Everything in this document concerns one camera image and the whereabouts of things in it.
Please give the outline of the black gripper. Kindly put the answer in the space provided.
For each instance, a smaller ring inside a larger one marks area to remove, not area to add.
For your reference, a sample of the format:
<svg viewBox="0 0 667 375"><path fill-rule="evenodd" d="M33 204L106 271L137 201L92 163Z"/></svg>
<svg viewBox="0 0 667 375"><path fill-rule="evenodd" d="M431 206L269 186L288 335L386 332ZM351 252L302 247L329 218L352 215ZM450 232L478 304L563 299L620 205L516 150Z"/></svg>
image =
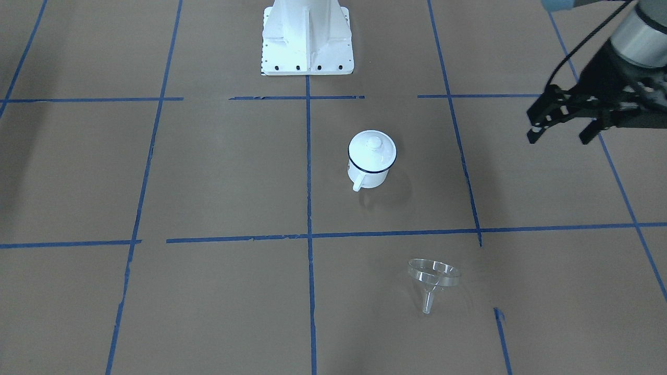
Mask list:
<svg viewBox="0 0 667 375"><path fill-rule="evenodd" d="M665 66L637 66L605 42L574 87L565 91L550 84L527 109L527 140L536 143L548 128L576 114L597 117L579 133L583 145L609 127L664 130Z"/></svg>

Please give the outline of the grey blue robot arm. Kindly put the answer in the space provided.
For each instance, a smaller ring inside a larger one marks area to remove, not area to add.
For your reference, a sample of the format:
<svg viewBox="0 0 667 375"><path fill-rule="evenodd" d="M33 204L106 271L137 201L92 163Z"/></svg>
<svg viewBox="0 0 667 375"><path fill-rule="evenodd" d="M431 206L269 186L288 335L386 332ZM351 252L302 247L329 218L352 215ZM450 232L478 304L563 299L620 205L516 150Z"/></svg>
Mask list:
<svg viewBox="0 0 667 375"><path fill-rule="evenodd" d="M536 143L548 128L586 117L579 134L583 144L612 127L664 130L665 1L638 1L584 67L572 88L548 79L543 93L527 110Z"/></svg>

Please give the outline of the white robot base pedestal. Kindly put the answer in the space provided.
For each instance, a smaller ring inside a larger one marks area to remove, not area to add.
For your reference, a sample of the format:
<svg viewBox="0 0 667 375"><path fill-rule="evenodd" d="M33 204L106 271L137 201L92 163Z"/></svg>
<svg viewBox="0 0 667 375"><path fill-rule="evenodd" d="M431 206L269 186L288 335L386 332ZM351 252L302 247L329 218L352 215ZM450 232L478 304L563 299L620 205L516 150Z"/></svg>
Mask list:
<svg viewBox="0 0 667 375"><path fill-rule="evenodd" d="M263 13L263 76L354 71L348 8L338 1L274 1Z"/></svg>

